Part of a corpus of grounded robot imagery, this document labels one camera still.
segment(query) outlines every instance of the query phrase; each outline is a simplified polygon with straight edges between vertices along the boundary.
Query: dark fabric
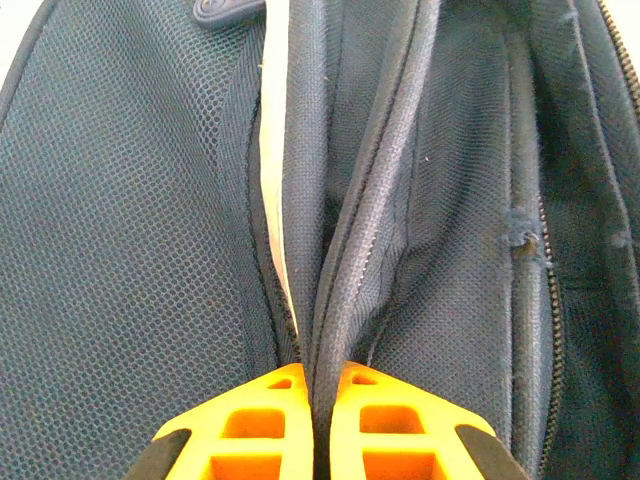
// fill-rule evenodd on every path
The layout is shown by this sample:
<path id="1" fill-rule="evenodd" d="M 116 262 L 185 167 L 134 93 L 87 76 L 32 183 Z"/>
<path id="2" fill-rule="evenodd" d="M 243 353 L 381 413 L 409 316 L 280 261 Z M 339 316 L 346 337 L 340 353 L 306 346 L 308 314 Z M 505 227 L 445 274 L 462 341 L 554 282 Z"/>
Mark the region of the dark fabric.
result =
<path id="1" fill-rule="evenodd" d="M 292 1 L 299 345 L 261 210 L 262 20 L 61 0 L 34 27 L 0 98 L 0 477 L 118 477 L 168 418 L 300 357 L 318 478 L 350 358 L 481 414 L 536 478 L 549 267 L 546 476 L 638 477 L 640 133 L 611 39 L 594 0 L 441 3 Z"/>
<path id="2" fill-rule="evenodd" d="M 547 121 L 553 118 L 544 107 L 540 110 Z M 558 132 L 557 125 L 547 128 Z M 566 344 L 564 397 L 547 478 L 633 478 L 625 472 L 637 427 L 621 382 L 616 307 L 602 275 L 603 217 L 595 195 L 581 181 L 581 170 L 564 150 L 557 144 L 545 148 L 544 191 Z"/>
<path id="3" fill-rule="evenodd" d="M 314 420 L 316 449 L 328 449 L 331 411 L 336 398 L 340 372 L 344 361 L 353 352 L 359 328 L 365 317 L 357 311 L 357 301 L 362 279 L 368 275 L 369 253 L 376 242 L 378 230 L 387 201 L 395 191 L 397 177 L 402 171 L 403 152 L 412 139 L 412 126 L 417 113 L 420 94 L 431 63 L 431 54 L 438 20 L 439 2 L 410 2 L 403 5 L 401 18 L 394 24 L 397 29 L 392 35 L 399 40 L 393 45 L 388 60 L 390 68 L 386 83 L 381 82 L 383 95 L 376 99 L 374 115 L 378 118 L 369 125 L 365 136 L 367 144 L 361 150 L 356 164 L 371 164 L 365 175 L 362 191 L 354 198 L 357 209 L 353 224 L 344 244 L 344 251 L 334 250 L 334 258 L 340 253 L 339 267 L 335 272 L 331 287 L 333 294 L 327 301 L 325 317 L 316 319 L 314 335 L 318 344 L 314 345 L 311 368 L 314 372 L 311 385 L 311 408 Z M 330 270 L 323 275 L 332 275 Z M 316 456 L 316 471 L 328 471 L 324 456 Z"/>
<path id="4" fill-rule="evenodd" d="M 418 117 L 408 246 L 369 356 L 374 368 L 481 414 L 508 445 L 507 49 L 487 12 L 445 15 Z"/>
<path id="5" fill-rule="evenodd" d="M 327 136 L 340 52 L 341 7 L 341 0 L 290 2 L 282 218 L 289 287 L 305 366 L 309 365 L 322 265 Z"/>
<path id="6" fill-rule="evenodd" d="M 276 366 L 246 162 L 263 26 L 191 8 L 61 1 L 1 125 L 2 478 L 117 478 Z"/>

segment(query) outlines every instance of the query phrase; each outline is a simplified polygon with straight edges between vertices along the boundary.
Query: dark mesh panel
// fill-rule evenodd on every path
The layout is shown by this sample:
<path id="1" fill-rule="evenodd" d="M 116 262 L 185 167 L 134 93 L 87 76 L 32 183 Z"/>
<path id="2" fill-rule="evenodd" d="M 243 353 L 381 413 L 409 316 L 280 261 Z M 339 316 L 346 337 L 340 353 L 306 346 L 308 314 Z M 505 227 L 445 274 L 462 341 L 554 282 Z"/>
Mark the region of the dark mesh panel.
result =
<path id="1" fill-rule="evenodd" d="M 275 365 L 243 167 L 260 29 L 191 6 L 60 2 L 24 71 L 0 133 L 1 478 L 118 477 Z"/>

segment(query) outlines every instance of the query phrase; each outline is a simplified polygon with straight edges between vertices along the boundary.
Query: black rubber edge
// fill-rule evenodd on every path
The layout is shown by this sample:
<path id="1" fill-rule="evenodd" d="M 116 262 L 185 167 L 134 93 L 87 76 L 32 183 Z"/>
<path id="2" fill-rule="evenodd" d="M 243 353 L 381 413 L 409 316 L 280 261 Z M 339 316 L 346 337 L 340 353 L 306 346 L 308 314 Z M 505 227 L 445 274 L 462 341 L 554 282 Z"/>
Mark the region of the black rubber edge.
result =
<path id="1" fill-rule="evenodd" d="M 485 480 L 528 480 L 518 462 L 493 435 L 471 425 L 458 425 L 456 433 Z"/>
<path id="2" fill-rule="evenodd" d="M 171 432 L 151 442 L 123 480 L 164 480 L 191 436 L 186 428 Z"/>
<path id="3" fill-rule="evenodd" d="M 11 107 L 13 97 L 22 79 L 22 72 L 31 57 L 31 52 L 40 38 L 42 29 L 49 19 L 49 15 L 51 15 L 51 12 L 57 4 L 58 0 L 44 0 L 31 20 L 24 37 L 22 37 L 22 42 L 20 42 L 11 67 L 9 67 L 4 84 L 2 88 L 0 88 L 0 130 L 4 127 L 9 108 Z"/>

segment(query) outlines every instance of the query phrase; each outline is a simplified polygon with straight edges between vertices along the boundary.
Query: zipper track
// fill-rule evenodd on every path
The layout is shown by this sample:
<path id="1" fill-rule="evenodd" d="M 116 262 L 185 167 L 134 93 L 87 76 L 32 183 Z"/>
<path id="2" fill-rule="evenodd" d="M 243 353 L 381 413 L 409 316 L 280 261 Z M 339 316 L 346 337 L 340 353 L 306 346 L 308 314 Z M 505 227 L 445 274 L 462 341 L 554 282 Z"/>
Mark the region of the zipper track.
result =
<path id="1" fill-rule="evenodd" d="M 622 73 L 624 74 L 624 78 L 627 81 L 627 87 L 629 88 L 631 100 L 633 101 L 633 106 L 636 111 L 636 119 L 638 120 L 638 124 L 640 125 L 640 81 L 638 80 L 638 74 L 636 73 L 635 68 L 633 68 L 629 52 L 622 42 L 622 35 L 620 34 L 620 30 L 618 30 L 618 27 L 613 21 L 613 16 L 611 15 L 611 11 L 607 7 L 606 1 L 596 1 L 598 3 L 598 7 L 600 7 L 602 18 L 604 19 L 604 23 L 607 26 L 607 30 L 609 30 L 609 35 L 611 36 L 613 46 L 618 55 L 620 67 L 622 68 Z"/>
<path id="2" fill-rule="evenodd" d="M 538 196 L 538 209 L 540 212 L 540 222 L 542 223 L 542 240 L 544 242 L 544 255 L 547 264 L 547 284 L 551 300 L 551 328 L 553 332 L 551 395 L 547 414 L 547 428 L 538 468 L 540 477 L 542 477 L 549 462 L 551 447 L 553 446 L 553 441 L 558 430 L 558 417 L 562 404 L 564 388 L 564 329 L 562 324 L 562 309 L 560 306 L 560 286 L 558 285 L 558 278 L 553 269 L 553 251 L 551 248 L 549 226 L 547 224 L 547 212 L 544 207 L 542 195 Z"/>

